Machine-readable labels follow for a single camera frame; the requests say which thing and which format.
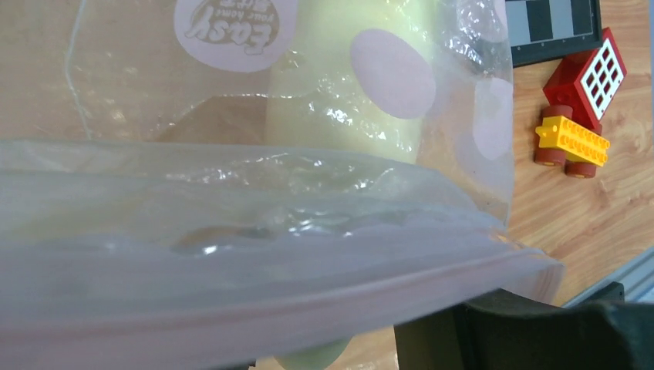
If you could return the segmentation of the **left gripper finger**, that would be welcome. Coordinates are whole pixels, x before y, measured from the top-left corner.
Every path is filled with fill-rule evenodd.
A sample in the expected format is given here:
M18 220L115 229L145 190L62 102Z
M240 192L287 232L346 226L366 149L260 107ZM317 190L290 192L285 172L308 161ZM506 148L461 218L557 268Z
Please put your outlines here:
M401 369L651 369L653 306L497 290L394 328Z

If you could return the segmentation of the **pale yellow fake banana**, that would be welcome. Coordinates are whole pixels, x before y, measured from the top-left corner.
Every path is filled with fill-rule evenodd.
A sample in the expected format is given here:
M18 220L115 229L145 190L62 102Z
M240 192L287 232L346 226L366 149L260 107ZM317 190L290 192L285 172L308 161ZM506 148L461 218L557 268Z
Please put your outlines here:
M435 1L301 1L270 70L265 143L416 162L437 95Z

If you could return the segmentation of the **clear dotted zip bag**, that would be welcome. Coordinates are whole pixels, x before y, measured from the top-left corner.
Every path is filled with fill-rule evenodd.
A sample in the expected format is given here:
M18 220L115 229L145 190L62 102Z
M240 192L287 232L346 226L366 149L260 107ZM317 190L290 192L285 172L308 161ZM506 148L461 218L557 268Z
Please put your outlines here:
M1 367L324 369L564 268L505 230L506 1L435 1L413 164L265 143L301 1L1 3Z

